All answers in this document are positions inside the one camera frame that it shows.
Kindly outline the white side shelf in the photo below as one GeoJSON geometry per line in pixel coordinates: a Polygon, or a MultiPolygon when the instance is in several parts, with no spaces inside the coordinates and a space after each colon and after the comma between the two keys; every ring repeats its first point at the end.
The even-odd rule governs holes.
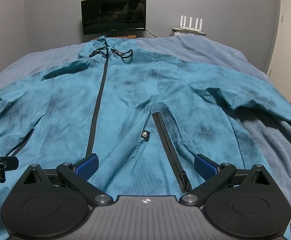
{"type": "Polygon", "coordinates": [[[178,35],[186,35],[186,34],[203,36],[203,37],[206,37],[207,35],[206,33],[203,33],[201,31],[186,30],[182,28],[171,28],[170,37],[178,36],[178,35]]]}

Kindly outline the white wifi router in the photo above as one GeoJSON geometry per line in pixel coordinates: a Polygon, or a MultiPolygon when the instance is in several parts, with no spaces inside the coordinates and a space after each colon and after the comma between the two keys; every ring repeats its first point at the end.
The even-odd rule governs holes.
{"type": "Polygon", "coordinates": [[[206,35],[202,31],[203,19],[202,18],[192,18],[190,16],[181,15],[180,16],[180,29],[188,31],[195,34],[206,35]]]}

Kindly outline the black monitor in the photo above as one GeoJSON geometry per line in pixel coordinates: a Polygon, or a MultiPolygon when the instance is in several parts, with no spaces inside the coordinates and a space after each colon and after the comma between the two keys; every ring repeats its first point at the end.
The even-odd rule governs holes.
{"type": "Polygon", "coordinates": [[[145,31],[146,0],[82,0],[83,35],[145,31]]]}

